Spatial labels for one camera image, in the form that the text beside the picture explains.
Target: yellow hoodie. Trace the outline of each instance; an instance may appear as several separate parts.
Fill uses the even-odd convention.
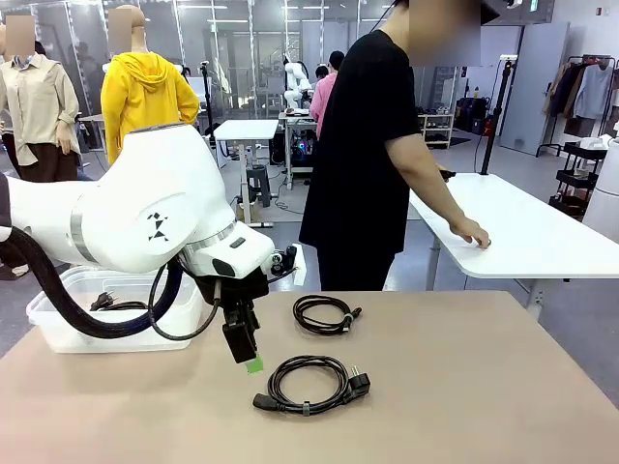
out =
[[[185,78],[157,53],[115,56],[101,92],[109,164],[118,158],[129,132],[179,121],[193,124],[198,107]]]

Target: white plastic bin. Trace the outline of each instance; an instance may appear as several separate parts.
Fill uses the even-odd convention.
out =
[[[113,271],[101,271],[90,267],[69,269],[60,278],[76,303],[90,310],[90,305],[102,292],[114,292],[116,303],[139,301],[148,303],[155,274],[128,275]],[[156,299],[161,294],[166,273],[158,288]],[[169,334],[190,334],[197,329],[204,306],[195,282],[184,275],[178,296],[169,311],[160,319],[159,326]],[[122,322],[144,314],[141,309],[120,311],[97,311],[90,314],[105,322]],[[49,347],[56,353],[128,353],[135,351],[180,350],[187,348],[188,341],[171,341],[158,335],[153,329],[123,338],[94,338],[78,332],[63,319],[41,292],[27,307],[30,323],[39,326]]]

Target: pink shirt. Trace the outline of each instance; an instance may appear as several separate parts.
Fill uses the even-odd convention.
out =
[[[331,96],[331,91],[336,83],[336,77],[338,77],[338,74],[336,72],[331,72],[324,79],[319,80],[316,83],[316,91],[313,93],[313,98],[311,99],[309,114],[311,114],[311,117],[318,122],[318,129],[316,130],[318,140],[320,140],[322,120],[325,116],[329,96]]]

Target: human hand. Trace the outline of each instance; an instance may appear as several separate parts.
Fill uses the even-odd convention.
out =
[[[58,121],[56,126],[56,146],[62,149],[63,155],[68,155],[71,150],[71,133],[69,125],[64,121]]]
[[[459,235],[468,244],[473,243],[473,240],[475,240],[481,248],[486,249],[491,243],[490,237],[480,224],[468,217],[450,224],[449,228],[453,234]]]

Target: green object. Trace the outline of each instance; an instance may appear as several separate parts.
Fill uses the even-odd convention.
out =
[[[253,360],[245,362],[245,367],[248,369],[248,374],[255,374],[264,370],[264,362],[260,355],[256,355]]]

